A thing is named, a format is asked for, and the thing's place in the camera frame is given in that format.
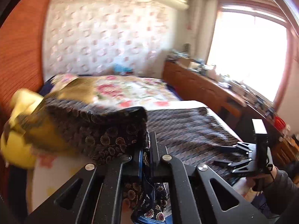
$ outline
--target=dark sleeve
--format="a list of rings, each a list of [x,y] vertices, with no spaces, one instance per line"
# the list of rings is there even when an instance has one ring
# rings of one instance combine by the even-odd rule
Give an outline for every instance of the dark sleeve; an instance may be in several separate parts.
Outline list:
[[[285,171],[277,170],[274,182],[264,188],[263,192],[271,212],[280,215],[296,195],[297,186]]]

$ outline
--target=red basket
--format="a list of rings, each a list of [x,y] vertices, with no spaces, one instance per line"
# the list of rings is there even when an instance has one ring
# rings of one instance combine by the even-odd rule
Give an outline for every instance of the red basket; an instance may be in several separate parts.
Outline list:
[[[282,131],[286,127],[286,123],[278,116],[275,116],[274,126],[279,131]]]

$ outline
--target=patterned wallpaper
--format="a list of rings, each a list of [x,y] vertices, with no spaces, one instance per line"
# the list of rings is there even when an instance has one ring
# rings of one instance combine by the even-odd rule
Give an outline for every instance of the patterned wallpaper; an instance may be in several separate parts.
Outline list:
[[[43,43],[44,79],[58,73],[112,74],[114,64],[154,74],[168,14],[155,2],[51,0]]]

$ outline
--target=floral bedsheet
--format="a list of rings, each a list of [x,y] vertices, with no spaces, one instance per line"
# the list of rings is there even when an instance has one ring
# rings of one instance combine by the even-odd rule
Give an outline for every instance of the floral bedsheet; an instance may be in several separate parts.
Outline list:
[[[58,75],[52,79],[52,91],[64,88],[78,78],[71,74]],[[134,106],[166,106],[170,101],[178,101],[166,83],[156,78],[108,75],[96,77],[94,103],[103,106],[128,108]]]

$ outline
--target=bright window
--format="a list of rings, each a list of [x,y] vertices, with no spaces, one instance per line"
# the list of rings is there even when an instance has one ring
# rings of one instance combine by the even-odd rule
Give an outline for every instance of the bright window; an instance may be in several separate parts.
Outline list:
[[[271,20],[234,12],[217,18],[208,65],[273,102],[286,60],[286,28]]]

